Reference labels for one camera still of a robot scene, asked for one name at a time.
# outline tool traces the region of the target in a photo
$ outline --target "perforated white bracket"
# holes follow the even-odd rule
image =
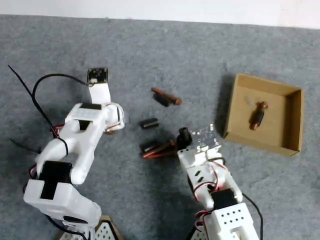
[[[70,233],[64,233],[59,240],[83,240],[79,235],[74,235]],[[118,240],[117,236],[114,234],[109,221],[102,222],[93,240]]]
[[[190,240],[207,240],[207,236],[205,232],[195,230]]]
[[[259,240],[244,202],[214,210],[204,217],[204,222],[209,240]]]

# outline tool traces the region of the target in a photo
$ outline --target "hole pattern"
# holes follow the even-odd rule
[[[228,218],[231,214],[230,214],[230,212],[227,212],[227,213],[226,213],[226,215],[227,215],[227,218]]]
[[[207,240],[207,237],[204,232],[196,230],[190,240]]]

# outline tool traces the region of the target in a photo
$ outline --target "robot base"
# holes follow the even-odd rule
[[[81,236],[59,231],[56,240],[83,240]],[[109,216],[102,215],[92,240],[124,240]]]

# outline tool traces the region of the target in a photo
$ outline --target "copper bolt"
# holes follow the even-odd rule
[[[161,158],[164,156],[175,156],[175,155],[177,155],[176,151],[165,151],[165,152],[160,152],[158,154],[152,154],[151,156],[146,157],[146,159]]]
[[[151,88],[151,91],[157,94],[162,94],[166,98],[170,99],[170,101],[173,102],[174,105],[180,105],[182,103],[182,100],[180,97],[175,97],[165,91],[160,90],[159,88],[153,87]]]
[[[265,109],[268,108],[268,103],[266,101],[262,101],[258,103],[257,110],[255,111],[255,115],[253,117],[253,122],[251,124],[251,129],[256,130],[257,127],[260,126],[262,119],[265,115]]]
[[[153,149],[153,150],[151,150],[151,151],[148,151],[148,152],[144,153],[144,154],[142,155],[142,157],[147,158],[147,157],[149,157],[149,156],[151,156],[151,155],[153,155],[153,154],[156,154],[156,153],[158,153],[158,152],[160,152],[160,151],[162,151],[162,150],[164,150],[164,149],[166,149],[166,148],[168,148],[168,147],[173,147],[174,145],[175,145],[175,141],[173,141],[172,139],[170,139],[168,143],[166,143],[166,144],[164,144],[164,145],[162,145],[162,146],[159,146],[159,147],[157,147],[156,149]]]

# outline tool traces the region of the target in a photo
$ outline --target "gray carpet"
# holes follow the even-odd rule
[[[240,189],[260,207],[265,240],[316,240],[320,235],[320,31],[251,25],[170,21],[0,16],[0,216],[2,240],[50,240],[56,229],[23,201],[34,148],[51,139],[49,127],[7,64],[32,88],[49,73],[86,80],[90,67],[107,66],[111,98],[130,123],[103,135],[81,194],[97,202],[128,240],[183,240],[201,209],[175,158],[145,160],[139,144],[166,140],[183,126],[214,122],[221,133],[236,73],[297,85],[305,90],[302,152],[293,157],[224,141],[222,153]],[[164,108],[157,86],[181,96]],[[40,85],[37,99],[54,124],[86,87],[67,79]],[[159,118],[156,129],[138,122]],[[249,209],[259,232],[260,219]]]

